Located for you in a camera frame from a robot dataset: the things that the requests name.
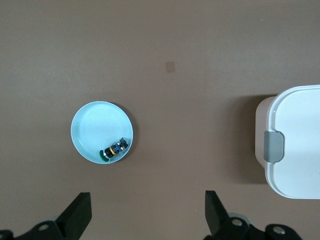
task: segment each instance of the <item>small toy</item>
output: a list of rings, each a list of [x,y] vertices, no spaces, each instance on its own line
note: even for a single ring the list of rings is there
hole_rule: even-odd
[[[118,142],[115,142],[110,147],[107,147],[105,150],[100,150],[99,152],[100,158],[103,161],[108,162],[110,158],[117,155],[127,147],[128,147],[128,144],[126,140],[124,140],[124,138],[121,138]]]

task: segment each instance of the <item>light blue bowl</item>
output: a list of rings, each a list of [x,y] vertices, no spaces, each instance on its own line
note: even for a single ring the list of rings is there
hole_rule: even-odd
[[[96,164],[112,164],[122,159],[134,139],[132,124],[122,109],[106,101],[90,102],[79,109],[71,123],[71,138],[77,151]],[[100,150],[110,147],[121,138],[128,147],[110,158],[100,158]]]

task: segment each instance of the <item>screw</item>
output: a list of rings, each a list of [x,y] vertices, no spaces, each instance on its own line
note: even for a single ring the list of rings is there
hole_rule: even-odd
[[[43,225],[41,225],[41,226],[38,228],[38,230],[39,230],[39,231],[43,231],[43,230],[46,230],[48,227],[49,227],[48,224],[43,224]]]
[[[242,221],[237,219],[237,218],[235,218],[235,219],[232,220],[232,224],[235,225],[235,226],[240,227],[240,226],[242,226]]]
[[[273,231],[274,231],[275,233],[281,234],[281,235],[283,235],[283,234],[286,233],[286,231],[285,231],[282,227],[280,227],[280,226],[275,226],[275,227],[273,227]]]

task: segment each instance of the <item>gray latch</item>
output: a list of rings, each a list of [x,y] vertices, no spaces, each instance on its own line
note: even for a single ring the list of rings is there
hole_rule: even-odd
[[[263,158],[268,163],[277,163],[285,152],[285,137],[279,131],[264,132],[264,155]]]

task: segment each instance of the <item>white container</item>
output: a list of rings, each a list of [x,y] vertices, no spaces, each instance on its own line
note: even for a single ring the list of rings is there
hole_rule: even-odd
[[[320,85],[293,87],[259,104],[255,156],[278,194],[320,199]]]

